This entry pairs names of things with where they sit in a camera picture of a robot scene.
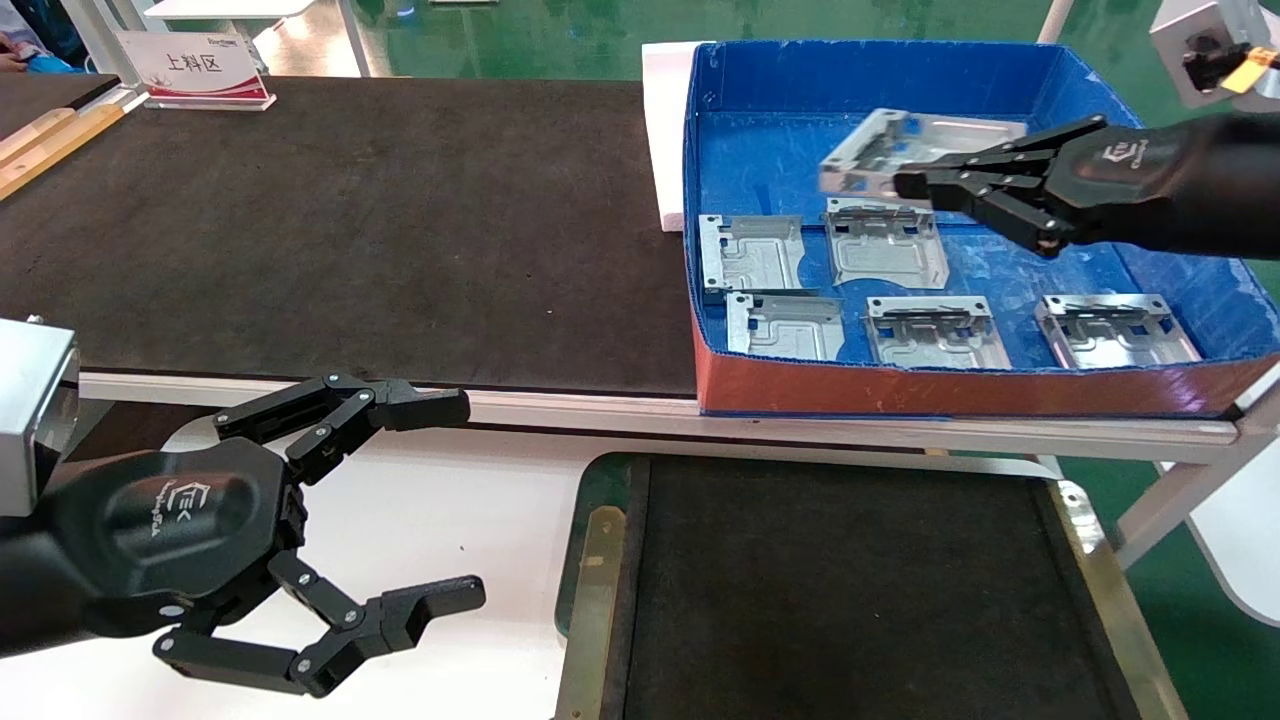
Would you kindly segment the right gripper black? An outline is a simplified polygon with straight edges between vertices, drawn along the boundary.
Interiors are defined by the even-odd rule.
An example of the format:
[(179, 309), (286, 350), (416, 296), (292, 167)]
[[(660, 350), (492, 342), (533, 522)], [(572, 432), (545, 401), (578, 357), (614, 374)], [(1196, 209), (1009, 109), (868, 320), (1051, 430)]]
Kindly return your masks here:
[[(1165, 231), (1187, 132), (1107, 126), (1094, 114), (970, 154), (961, 168), (904, 167), (893, 191), (963, 214), (1041, 258), (1057, 258), (1074, 229), (1080, 237)], [(975, 170), (1052, 158), (1044, 193), (1037, 177)]]

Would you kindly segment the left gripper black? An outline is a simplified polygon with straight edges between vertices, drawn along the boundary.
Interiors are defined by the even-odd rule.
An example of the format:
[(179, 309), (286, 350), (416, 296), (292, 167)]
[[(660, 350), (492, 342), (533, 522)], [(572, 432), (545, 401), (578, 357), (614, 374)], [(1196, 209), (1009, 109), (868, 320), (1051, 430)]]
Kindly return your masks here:
[[(79, 625), (129, 638), (191, 612), (154, 644), (182, 676), (329, 696), (367, 661), (417, 647), (430, 621), (479, 610), (486, 592), (467, 575), (356, 603), (292, 551), (306, 523), (292, 484), (319, 483), (381, 430), (461, 427), (470, 415), (462, 389), (330, 374), (216, 413), (227, 441), (211, 447), (90, 465), (50, 497), (59, 562), (84, 591)], [(285, 461), (262, 447), (292, 434)], [(241, 618), (274, 588), (326, 624), (319, 639), (288, 650), (214, 634), (225, 612)]]

